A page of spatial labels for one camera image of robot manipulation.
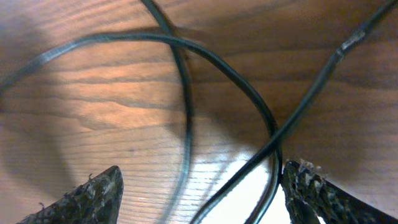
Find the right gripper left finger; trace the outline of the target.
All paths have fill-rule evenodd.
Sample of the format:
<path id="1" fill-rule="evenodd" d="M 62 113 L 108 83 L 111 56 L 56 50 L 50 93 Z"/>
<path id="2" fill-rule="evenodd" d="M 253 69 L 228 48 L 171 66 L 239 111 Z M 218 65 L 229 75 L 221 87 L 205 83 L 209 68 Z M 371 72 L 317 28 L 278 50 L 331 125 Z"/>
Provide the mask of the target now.
<path id="1" fill-rule="evenodd" d="M 22 219 L 20 224 L 116 224 L 123 197 L 124 182 L 118 166 L 111 166 L 85 184 L 37 213 Z"/>

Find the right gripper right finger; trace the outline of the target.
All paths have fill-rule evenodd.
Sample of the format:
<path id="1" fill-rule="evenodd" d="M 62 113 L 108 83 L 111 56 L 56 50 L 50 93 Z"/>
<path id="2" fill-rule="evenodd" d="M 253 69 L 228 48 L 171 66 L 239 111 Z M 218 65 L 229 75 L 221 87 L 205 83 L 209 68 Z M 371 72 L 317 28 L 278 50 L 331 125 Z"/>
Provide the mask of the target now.
<path id="1" fill-rule="evenodd" d="M 282 189 L 290 222 L 397 223 L 397 219 L 331 184 L 309 167 L 287 161 Z"/>

